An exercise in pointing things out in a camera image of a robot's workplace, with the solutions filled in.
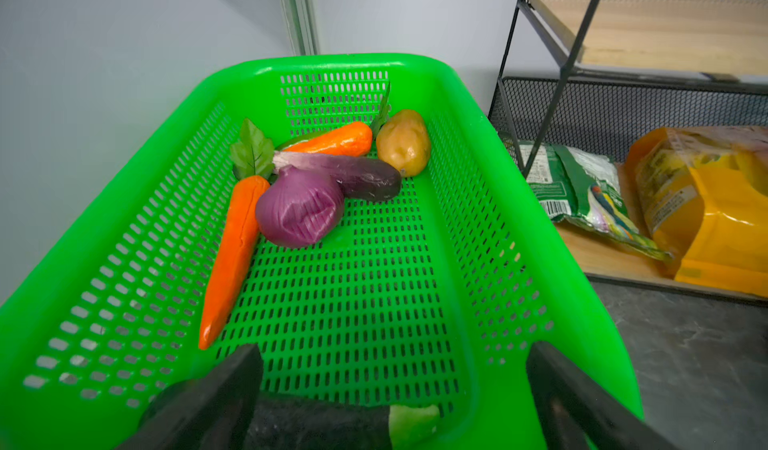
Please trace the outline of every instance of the green snack bag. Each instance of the green snack bag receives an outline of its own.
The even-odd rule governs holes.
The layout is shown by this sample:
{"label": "green snack bag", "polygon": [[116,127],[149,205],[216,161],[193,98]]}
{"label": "green snack bag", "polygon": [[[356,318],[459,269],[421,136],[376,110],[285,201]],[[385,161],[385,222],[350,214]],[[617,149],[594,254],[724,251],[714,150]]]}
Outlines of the green snack bag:
{"label": "green snack bag", "polygon": [[[502,139],[514,159],[510,140]],[[523,160],[531,154],[531,142],[520,143]],[[614,162],[578,148],[542,144],[526,179],[550,220],[567,222],[658,260],[668,260],[650,238],[640,234],[621,199],[619,175]]]}

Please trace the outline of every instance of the orange carrot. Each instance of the orange carrot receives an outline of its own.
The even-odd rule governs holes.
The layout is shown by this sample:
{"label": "orange carrot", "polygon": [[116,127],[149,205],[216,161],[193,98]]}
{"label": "orange carrot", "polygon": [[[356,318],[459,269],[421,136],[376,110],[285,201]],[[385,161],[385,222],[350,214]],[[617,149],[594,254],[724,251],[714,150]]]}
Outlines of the orange carrot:
{"label": "orange carrot", "polygon": [[371,151],[372,142],[371,128],[361,121],[356,121],[311,140],[291,145],[284,148],[284,151],[362,157]]}
{"label": "orange carrot", "polygon": [[243,178],[232,190],[219,253],[205,291],[198,345],[201,350],[218,338],[240,294],[259,236],[256,202],[269,187],[264,178],[256,175]]}

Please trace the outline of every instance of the white wall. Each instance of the white wall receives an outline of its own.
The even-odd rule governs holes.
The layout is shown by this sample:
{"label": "white wall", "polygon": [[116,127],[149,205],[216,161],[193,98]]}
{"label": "white wall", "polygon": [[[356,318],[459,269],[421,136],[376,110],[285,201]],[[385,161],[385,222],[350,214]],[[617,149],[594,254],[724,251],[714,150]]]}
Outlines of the white wall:
{"label": "white wall", "polygon": [[[321,53],[405,52],[454,67],[488,111],[516,0],[313,0]],[[505,74],[557,77],[520,15]]]}
{"label": "white wall", "polygon": [[280,0],[0,0],[0,302],[198,82],[290,52]]}

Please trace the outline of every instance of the green leaf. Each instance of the green leaf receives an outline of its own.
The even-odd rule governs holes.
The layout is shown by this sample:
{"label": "green leaf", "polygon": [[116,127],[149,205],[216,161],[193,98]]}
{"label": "green leaf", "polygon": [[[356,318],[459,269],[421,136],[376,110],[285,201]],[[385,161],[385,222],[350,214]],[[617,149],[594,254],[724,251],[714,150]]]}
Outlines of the green leaf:
{"label": "green leaf", "polygon": [[230,146],[230,158],[238,169],[240,180],[246,176],[255,175],[254,151],[250,146],[246,147],[243,142],[235,142]]}
{"label": "green leaf", "polygon": [[379,105],[379,114],[371,122],[371,131],[373,132],[374,138],[376,138],[376,136],[379,134],[379,130],[384,126],[386,121],[389,120],[389,111],[392,109],[392,106],[389,104],[390,90],[392,90],[392,82],[387,81],[386,92],[384,93],[384,97],[382,98],[381,104]]}
{"label": "green leaf", "polygon": [[270,176],[275,167],[272,163],[274,154],[272,140],[254,122],[244,119],[240,128],[240,141],[230,146],[230,158],[238,180],[254,175],[264,178]]}

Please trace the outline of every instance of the snack bag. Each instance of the snack bag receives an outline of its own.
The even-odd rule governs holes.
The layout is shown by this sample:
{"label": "snack bag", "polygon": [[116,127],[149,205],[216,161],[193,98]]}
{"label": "snack bag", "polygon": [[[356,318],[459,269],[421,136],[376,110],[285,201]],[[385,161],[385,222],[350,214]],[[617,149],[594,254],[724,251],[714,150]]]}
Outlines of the snack bag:
{"label": "snack bag", "polygon": [[768,296],[768,128],[658,128],[625,167],[669,274]]}
{"label": "snack bag", "polygon": [[[512,142],[504,140],[504,146],[514,159]],[[523,160],[532,148],[529,142],[521,143]],[[526,181],[553,222],[566,220],[655,259],[670,258],[630,220],[621,199],[618,171],[608,157],[542,144]]]}

